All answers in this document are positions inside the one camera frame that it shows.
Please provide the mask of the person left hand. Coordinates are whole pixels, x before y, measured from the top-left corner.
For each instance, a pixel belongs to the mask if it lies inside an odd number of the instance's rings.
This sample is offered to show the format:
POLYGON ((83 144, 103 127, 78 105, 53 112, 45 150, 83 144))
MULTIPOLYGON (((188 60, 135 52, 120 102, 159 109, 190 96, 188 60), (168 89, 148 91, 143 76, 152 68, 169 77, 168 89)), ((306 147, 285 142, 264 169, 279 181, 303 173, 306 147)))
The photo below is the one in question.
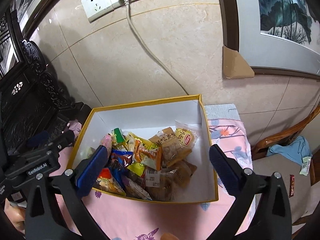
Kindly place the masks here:
POLYGON ((25 234, 25 208, 12 206, 10 202, 5 200, 4 212, 13 226, 22 234, 25 234))

